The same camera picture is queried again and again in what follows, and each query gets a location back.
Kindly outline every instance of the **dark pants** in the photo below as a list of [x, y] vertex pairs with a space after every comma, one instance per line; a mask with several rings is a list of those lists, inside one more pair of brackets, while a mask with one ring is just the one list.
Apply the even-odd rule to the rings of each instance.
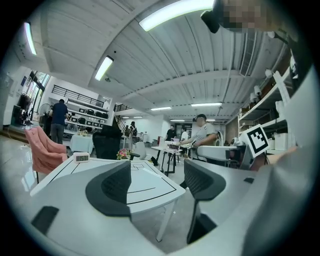
[[62, 124], [51, 124], [51, 140], [55, 143], [62, 144], [65, 126]]
[[[192, 158], [192, 160], [198, 160], [198, 161], [201, 161], [201, 162], [205, 162], [205, 161], [197, 159], [197, 158]], [[188, 187], [185, 180], [180, 184], [180, 187], [182, 187], [184, 189], [186, 189]]]

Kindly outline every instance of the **ceiling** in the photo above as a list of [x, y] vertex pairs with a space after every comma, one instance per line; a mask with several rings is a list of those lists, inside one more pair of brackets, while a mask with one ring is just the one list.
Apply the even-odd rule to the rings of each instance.
[[[248, 100], [253, 87], [264, 81], [265, 69], [274, 68], [283, 43], [257, 31], [247, 55], [246, 34], [223, 28], [210, 33], [200, 19], [201, 11], [171, 19], [149, 32], [140, 27], [139, 21], [173, 2], [48, 1], [29, 19], [37, 55], [21, 47], [21, 36], [13, 43], [25, 66], [141, 112], [153, 115], [151, 108], [172, 106], [156, 114], [191, 119], [203, 113], [226, 122]], [[97, 81], [95, 72], [107, 55], [114, 62]], [[245, 56], [251, 56], [250, 65], [247, 76], [242, 76]], [[210, 102], [222, 102], [222, 106], [190, 106]]]

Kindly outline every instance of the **standing fan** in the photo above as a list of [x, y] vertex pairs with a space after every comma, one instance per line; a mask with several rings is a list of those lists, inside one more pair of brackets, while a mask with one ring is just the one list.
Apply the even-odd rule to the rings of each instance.
[[49, 112], [51, 110], [50, 104], [43, 104], [38, 110], [38, 122], [40, 126], [45, 126], [46, 120], [49, 117]]

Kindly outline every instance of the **person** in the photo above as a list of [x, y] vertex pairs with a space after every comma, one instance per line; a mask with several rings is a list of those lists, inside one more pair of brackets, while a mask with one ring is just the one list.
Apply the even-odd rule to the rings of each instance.
[[68, 118], [68, 108], [63, 99], [60, 99], [59, 103], [53, 105], [49, 116], [52, 117], [51, 140], [55, 143], [62, 144], [62, 138], [65, 130], [65, 119]]
[[[200, 127], [200, 130], [198, 130], [198, 132], [191, 138], [180, 142], [180, 146], [191, 143], [193, 147], [191, 149], [191, 158], [205, 162], [206, 159], [204, 157], [197, 156], [195, 148], [199, 146], [213, 146], [217, 139], [217, 134], [214, 126], [207, 122], [207, 117], [204, 114], [199, 114], [195, 118], [195, 122], [196, 125]], [[187, 188], [185, 181], [183, 181], [180, 186], [184, 189]]]
[[202, 13], [201, 19], [214, 34], [220, 27], [233, 32], [258, 29], [271, 32], [274, 38], [285, 42], [292, 54], [289, 71], [294, 92], [312, 66], [313, 59], [305, 37], [276, 1], [215, 0], [212, 10]]
[[173, 125], [170, 126], [170, 129], [166, 132], [165, 141], [170, 142], [171, 139], [177, 136], [175, 131], [175, 127]]
[[131, 122], [130, 124], [130, 129], [129, 129], [129, 150], [132, 150], [133, 147], [133, 141], [132, 138], [137, 136], [137, 128], [136, 128], [136, 123], [134, 121]]
[[[182, 131], [182, 135], [181, 135], [180, 142], [184, 142], [184, 141], [186, 141], [188, 139], [189, 136], [188, 136], [188, 133], [187, 133], [187, 129], [184, 126], [182, 127], [181, 131]], [[188, 158], [188, 155], [187, 155], [188, 149], [187, 149], [187, 147], [185, 145], [182, 145], [180, 147], [180, 149], [182, 150], [181, 151], [181, 156], [184, 156], [185, 158]]]

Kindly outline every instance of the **box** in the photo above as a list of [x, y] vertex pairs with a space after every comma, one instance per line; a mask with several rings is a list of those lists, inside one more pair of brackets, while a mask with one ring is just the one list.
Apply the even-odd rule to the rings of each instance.
[[274, 150], [275, 149], [275, 140], [270, 138], [268, 139], [268, 144], [270, 146], [269, 150]]
[[274, 134], [274, 149], [280, 151], [288, 149], [288, 133]]

